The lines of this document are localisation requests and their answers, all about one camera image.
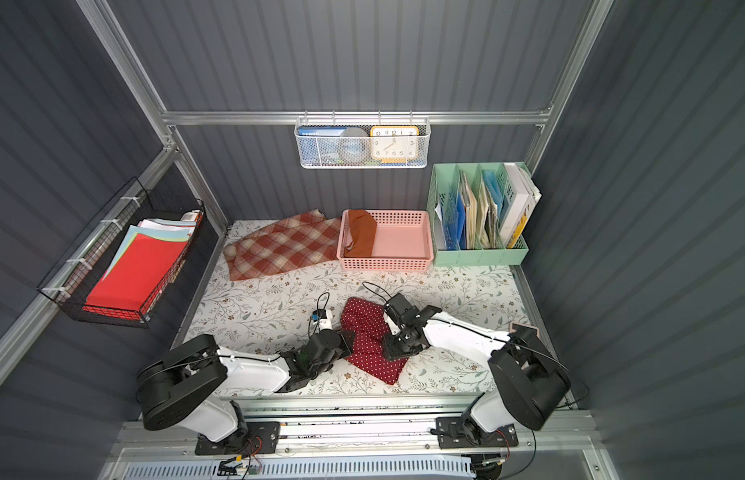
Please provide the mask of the dark red polka-dot skirt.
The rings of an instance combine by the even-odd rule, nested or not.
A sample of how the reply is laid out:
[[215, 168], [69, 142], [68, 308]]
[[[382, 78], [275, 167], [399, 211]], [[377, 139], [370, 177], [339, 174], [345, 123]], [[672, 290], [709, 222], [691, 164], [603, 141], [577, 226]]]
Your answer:
[[386, 360], [383, 340], [390, 327], [384, 318], [382, 305], [352, 297], [340, 316], [342, 330], [354, 333], [352, 355], [346, 360], [356, 368], [388, 385], [398, 382], [408, 359]]

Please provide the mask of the rust orange skirt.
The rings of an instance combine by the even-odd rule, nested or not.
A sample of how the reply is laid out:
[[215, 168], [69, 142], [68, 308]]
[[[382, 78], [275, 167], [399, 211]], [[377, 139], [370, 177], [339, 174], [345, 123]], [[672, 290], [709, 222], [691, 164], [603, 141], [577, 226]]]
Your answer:
[[352, 241], [346, 248], [346, 258], [370, 258], [373, 256], [378, 223], [366, 210], [348, 212], [348, 231]]

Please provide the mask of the red plaid skirt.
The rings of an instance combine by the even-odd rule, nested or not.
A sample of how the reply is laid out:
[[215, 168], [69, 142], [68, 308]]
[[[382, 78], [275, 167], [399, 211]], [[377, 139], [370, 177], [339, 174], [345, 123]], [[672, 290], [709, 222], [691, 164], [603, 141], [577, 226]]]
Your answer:
[[251, 280], [336, 260], [341, 223], [312, 210], [260, 228], [224, 248], [228, 276]]

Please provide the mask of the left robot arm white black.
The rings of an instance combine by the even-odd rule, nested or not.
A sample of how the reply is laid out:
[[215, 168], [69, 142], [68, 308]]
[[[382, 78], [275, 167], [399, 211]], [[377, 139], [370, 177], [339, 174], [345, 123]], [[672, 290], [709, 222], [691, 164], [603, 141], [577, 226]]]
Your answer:
[[236, 402], [224, 402], [218, 390], [292, 393], [351, 356], [355, 337], [323, 329], [301, 348], [268, 356], [222, 347], [210, 334], [196, 336], [138, 374], [136, 400], [144, 429], [180, 425], [214, 444], [242, 443], [250, 436], [244, 414]]

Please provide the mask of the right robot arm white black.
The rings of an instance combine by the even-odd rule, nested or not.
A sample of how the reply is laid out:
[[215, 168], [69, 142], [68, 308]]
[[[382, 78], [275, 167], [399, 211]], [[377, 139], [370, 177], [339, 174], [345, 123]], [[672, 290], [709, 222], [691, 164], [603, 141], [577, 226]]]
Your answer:
[[481, 394], [457, 427], [440, 427], [442, 436], [478, 445], [510, 425], [540, 431], [571, 390], [568, 369], [550, 354], [535, 328], [488, 330], [436, 306], [418, 309], [402, 294], [385, 303], [384, 316], [390, 326], [384, 358], [407, 359], [434, 347], [466, 357], [492, 374], [495, 389]]

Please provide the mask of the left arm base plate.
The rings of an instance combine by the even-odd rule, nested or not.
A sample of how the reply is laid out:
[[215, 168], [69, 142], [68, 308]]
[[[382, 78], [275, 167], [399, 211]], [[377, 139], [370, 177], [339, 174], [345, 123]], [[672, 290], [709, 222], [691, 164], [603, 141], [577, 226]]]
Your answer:
[[219, 442], [212, 442], [198, 434], [194, 454], [198, 456], [273, 454], [280, 439], [280, 422], [246, 424]]

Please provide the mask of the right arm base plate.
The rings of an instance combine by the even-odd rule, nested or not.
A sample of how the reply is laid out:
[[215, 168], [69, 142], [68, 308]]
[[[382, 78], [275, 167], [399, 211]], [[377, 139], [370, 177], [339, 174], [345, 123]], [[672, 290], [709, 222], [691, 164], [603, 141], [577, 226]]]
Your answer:
[[516, 427], [513, 424], [499, 427], [492, 432], [482, 430], [476, 422], [466, 416], [442, 416], [430, 430], [436, 436], [441, 449], [466, 448], [511, 448], [519, 445]]

